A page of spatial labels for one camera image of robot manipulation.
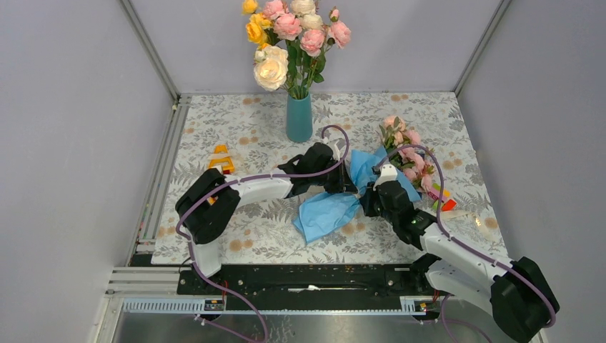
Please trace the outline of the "pink flowers bunch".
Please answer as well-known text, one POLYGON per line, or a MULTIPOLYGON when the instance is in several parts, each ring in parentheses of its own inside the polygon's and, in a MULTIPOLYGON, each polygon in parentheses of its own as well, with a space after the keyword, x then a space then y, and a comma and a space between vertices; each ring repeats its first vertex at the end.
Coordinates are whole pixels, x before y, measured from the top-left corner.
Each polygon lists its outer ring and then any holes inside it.
MULTIPOLYGON (((385 118, 379 130, 382 145, 388 153, 404 145, 422 143, 419 133, 408 128, 398 116, 385 118)), ((417 191, 427 192, 432 187, 435 167, 428 155, 420 148, 407 147, 399 150, 389 158, 389 161, 405 175, 417 191)))

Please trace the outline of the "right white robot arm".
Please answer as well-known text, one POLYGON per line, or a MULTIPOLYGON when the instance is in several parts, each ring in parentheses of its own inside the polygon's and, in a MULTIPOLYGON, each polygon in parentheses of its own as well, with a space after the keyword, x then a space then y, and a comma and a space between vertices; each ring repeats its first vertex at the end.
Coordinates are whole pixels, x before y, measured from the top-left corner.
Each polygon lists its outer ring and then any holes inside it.
POLYGON ((433 289, 459 297, 490 314, 516 342, 530 342, 559 311, 560 305, 538 264, 474 248, 448 237, 437 218, 416 209, 397 181, 370 182, 360 199, 367 217, 381 217, 405 244, 423 254, 410 267, 411 288, 433 289))

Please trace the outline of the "blue wrapping paper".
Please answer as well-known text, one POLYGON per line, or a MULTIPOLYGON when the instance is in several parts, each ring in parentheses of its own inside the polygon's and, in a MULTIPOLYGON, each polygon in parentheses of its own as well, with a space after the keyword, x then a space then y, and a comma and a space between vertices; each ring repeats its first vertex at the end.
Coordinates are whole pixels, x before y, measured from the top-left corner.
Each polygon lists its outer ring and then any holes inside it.
MULTIPOLYGON (((367 184, 377 180, 378 176, 373 173, 372 167, 377 166, 386 155, 387 152, 383 148, 378 149, 375 154, 354 150, 351 155, 350 171, 354 188, 358 193, 324 192, 308 198, 299 206, 299 216, 293 224, 303 234, 306 243, 310 244, 321 239, 353 220, 355 214, 362 210, 359 200, 364 195, 367 184)), ((420 200, 417 190, 398 170, 397 181, 407 190, 413 204, 420 200)))

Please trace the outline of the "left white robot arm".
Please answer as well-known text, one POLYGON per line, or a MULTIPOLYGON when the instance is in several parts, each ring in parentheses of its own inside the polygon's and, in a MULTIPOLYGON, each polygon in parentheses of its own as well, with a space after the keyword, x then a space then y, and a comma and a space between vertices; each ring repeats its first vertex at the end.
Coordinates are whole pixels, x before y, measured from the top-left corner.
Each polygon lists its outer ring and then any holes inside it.
POLYGON ((299 196, 312 186, 328 194, 354 194, 356 187, 344 159, 334 147, 316 143, 268 174, 247 177, 206 170, 177 200, 178 234, 185 237, 197 273, 194 284, 203 293, 217 291, 222 283, 218 238, 236 209, 273 199, 299 196))

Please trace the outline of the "cream ribbon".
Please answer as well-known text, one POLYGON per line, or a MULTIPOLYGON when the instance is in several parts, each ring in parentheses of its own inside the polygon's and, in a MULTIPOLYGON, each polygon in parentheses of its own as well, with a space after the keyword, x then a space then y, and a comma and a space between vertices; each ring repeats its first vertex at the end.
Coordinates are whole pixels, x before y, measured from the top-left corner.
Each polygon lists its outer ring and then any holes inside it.
POLYGON ((493 236, 491 235, 490 231, 481 222, 479 215, 475 214, 474 212, 469 212, 469 211, 465 211, 465 210, 450 210, 450 211, 442 212, 441 217, 446 220, 455 219, 455 218, 459 218, 459 217, 468 217, 469 219, 471 219, 473 221, 474 225, 476 226, 477 231, 480 232, 485 239, 488 239, 488 240, 493 239, 493 236))

